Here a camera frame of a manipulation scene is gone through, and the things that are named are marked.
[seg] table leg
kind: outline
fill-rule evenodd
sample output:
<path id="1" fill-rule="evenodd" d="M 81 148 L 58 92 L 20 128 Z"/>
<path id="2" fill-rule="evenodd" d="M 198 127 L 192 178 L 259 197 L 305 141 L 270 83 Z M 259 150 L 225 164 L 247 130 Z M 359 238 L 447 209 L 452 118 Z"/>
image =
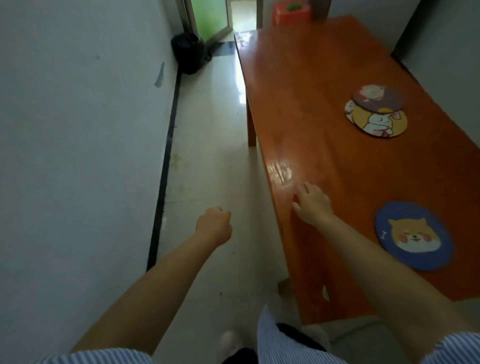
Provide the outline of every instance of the table leg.
<path id="1" fill-rule="evenodd" d="M 252 113 L 250 112 L 250 104 L 247 98 L 247 134 L 248 134 L 248 146 L 257 145 L 257 133 L 255 132 L 255 126 L 253 125 Z"/>
<path id="2" fill-rule="evenodd" d="M 292 282 L 290 277 L 278 282 L 278 294 L 282 298 L 289 298 L 293 296 Z"/>

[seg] floor stain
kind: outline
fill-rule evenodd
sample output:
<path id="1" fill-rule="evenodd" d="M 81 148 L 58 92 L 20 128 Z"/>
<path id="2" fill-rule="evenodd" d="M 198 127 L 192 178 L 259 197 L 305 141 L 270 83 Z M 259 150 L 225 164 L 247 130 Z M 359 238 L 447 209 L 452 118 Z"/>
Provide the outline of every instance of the floor stain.
<path id="1" fill-rule="evenodd" d="M 181 157 L 177 153 L 172 155 L 172 160 L 170 162 L 170 165 L 174 170 L 178 170 L 180 160 L 181 160 Z"/>

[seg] black pants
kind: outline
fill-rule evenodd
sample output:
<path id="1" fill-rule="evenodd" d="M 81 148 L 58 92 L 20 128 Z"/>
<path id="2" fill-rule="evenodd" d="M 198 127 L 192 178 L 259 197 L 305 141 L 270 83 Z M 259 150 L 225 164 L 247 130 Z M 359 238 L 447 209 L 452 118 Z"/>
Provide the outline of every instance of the black pants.
<path id="1" fill-rule="evenodd" d="M 315 340 L 309 338 L 303 332 L 298 331 L 293 326 L 287 324 L 276 325 L 280 332 L 283 332 L 289 338 L 296 342 L 308 346 L 311 349 L 316 349 L 325 352 L 325 348 L 317 343 Z M 227 358 L 223 364 L 258 364 L 257 353 L 253 349 L 243 348 L 238 350 L 234 355 Z"/>

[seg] green object on stool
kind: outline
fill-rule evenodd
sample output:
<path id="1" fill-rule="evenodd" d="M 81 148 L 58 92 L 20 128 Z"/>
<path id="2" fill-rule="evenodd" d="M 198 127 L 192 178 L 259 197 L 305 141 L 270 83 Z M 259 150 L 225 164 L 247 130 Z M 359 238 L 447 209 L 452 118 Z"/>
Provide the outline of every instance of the green object on stool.
<path id="1" fill-rule="evenodd" d="M 287 10 L 289 12 L 292 12 L 292 11 L 298 10 L 298 9 L 301 9 L 301 4 L 299 2 L 296 2 L 295 4 L 287 5 Z"/>

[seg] blue and white striped fabric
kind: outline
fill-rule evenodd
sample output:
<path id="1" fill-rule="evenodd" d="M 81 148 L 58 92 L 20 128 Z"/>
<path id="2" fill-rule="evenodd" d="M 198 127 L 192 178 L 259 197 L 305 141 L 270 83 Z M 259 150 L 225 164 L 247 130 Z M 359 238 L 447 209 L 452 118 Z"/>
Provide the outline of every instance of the blue and white striped fabric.
<path id="1" fill-rule="evenodd" d="M 260 364 L 346 364 L 327 352 L 310 349 L 281 333 L 275 319 L 263 308 L 257 327 Z M 421 364 L 480 363 L 480 334 L 459 333 L 447 336 Z M 38 364 L 153 364 L 145 353 L 128 349 L 105 349 L 52 356 Z"/>

